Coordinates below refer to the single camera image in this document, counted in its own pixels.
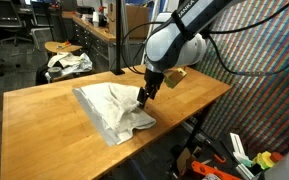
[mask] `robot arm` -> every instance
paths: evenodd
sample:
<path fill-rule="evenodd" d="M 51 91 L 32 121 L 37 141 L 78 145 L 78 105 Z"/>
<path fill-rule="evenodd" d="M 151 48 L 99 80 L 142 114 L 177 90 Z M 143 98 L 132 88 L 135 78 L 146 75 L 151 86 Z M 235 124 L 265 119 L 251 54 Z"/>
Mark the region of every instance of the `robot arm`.
<path fill-rule="evenodd" d="M 167 20 L 156 27 L 145 46 L 145 88 L 137 100 L 141 106 L 155 94 L 163 82 L 163 72 L 175 66 L 191 65 L 205 53 L 205 41 L 198 34 L 227 8 L 244 0 L 186 0 Z"/>

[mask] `white cloth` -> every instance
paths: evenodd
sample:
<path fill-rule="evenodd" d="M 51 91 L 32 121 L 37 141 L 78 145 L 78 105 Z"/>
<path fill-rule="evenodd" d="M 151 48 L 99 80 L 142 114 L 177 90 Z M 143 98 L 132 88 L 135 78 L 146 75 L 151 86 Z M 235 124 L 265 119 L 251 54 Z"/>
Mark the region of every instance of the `white cloth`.
<path fill-rule="evenodd" d="M 81 88 L 84 96 L 105 121 L 105 129 L 111 129 L 119 137 L 120 144 L 133 137 L 132 130 L 152 127 L 156 120 L 138 108 L 139 88 L 116 83 L 100 83 Z"/>
<path fill-rule="evenodd" d="M 65 53 L 64 54 L 59 53 L 58 55 L 54 57 L 57 57 L 57 58 L 54 58 L 54 59 L 52 58 L 50 62 L 48 63 L 48 67 L 53 67 L 56 61 L 60 61 L 62 66 L 65 67 L 62 70 L 62 76 L 73 74 L 73 73 L 88 72 L 92 70 L 92 67 L 93 67 L 92 61 L 85 53 L 81 54 L 80 56 L 73 56 L 73 55 L 69 55 Z M 66 58 L 69 58 L 69 57 L 70 59 L 72 59 L 71 64 L 74 64 L 74 65 L 70 65 L 70 63 L 66 63 L 67 62 Z M 52 78 L 48 72 L 45 73 L 45 77 L 47 81 L 50 83 Z"/>
<path fill-rule="evenodd" d="M 80 64 L 82 61 L 82 57 L 74 56 L 70 52 L 58 52 L 57 55 L 53 56 L 48 62 L 48 67 L 53 67 L 54 64 L 59 61 L 62 66 L 65 68 L 67 66 L 72 66 L 76 64 Z"/>

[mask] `red tool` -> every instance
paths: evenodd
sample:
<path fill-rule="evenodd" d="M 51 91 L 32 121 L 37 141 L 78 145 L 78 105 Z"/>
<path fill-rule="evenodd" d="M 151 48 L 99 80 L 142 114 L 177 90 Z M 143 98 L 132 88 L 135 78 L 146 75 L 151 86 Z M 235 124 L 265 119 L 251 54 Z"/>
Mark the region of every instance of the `red tool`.
<path fill-rule="evenodd" d="M 215 149 L 215 147 L 212 145 L 212 143 L 209 140 L 205 139 L 204 144 L 207 145 L 214 152 L 214 158 L 216 161 L 218 161 L 219 163 L 226 162 L 225 157 Z"/>

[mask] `pole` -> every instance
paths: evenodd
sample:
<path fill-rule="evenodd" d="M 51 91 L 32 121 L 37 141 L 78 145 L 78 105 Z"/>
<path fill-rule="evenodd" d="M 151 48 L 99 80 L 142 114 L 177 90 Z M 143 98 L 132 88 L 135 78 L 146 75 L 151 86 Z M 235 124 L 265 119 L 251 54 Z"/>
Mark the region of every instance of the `pole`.
<path fill-rule="evenodd" d="M 112 72 L 115 75 L 124 74 L 121 69 L 121 0 L 116 1 L 116 68 Z"/>
<path fill-rule="evenodd" d="M 121 5 L 121 16 L 123 17 L 122 19 L 122 34 L 125 35 L 128 33 L 128 22 L 127 22 L 127 12 L 126 12 L 126 2 L 125 0 L 121 0 L 122 5 Z M 125 44 L 121 44 L 121 46 L 124 48 L 124 58 L 127 64 L 132 64 L 130 61 L 130 44 L 129 44 L 129 36 L 125 38 Z"/>

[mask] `wooden table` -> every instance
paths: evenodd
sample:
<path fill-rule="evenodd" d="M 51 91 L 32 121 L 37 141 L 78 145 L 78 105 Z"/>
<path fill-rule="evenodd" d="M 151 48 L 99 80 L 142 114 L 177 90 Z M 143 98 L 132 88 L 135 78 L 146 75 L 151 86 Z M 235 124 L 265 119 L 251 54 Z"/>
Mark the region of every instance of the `wooden table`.
<path fill-rule="evenodd" d="M 137 69 L 144 72 L 145 66 Z M 230 89 L 186 69 L 187 77 L 175 89 L 163 83 L 156 99 L 147 101 L 144 110 L 156 124 L 112 147 L 92 125 L 72 89 L 101 82 L 143 86 L 142 75 L 124 69 L 121 76 L 106 72 L 4 93 L 1 179 L 99 178 Z"/>
<path fill-rule="evenodd" d="M 58 46 L 63 46 L 63 42 L 46 42 L 45 43 L 45 49 L 52 53 L 58 53 L 58 52 L 74 52 L 82 48 L 82 46 L 76 46 L 76 45 L 70 45 L 64 48 L 57 48 Z"/>
<path fill-rule="evenodd" d="M 73 19 L 75 16 L 76 14 L 74 11 L 62 11 L 62 17 L 64 19 Z"/>

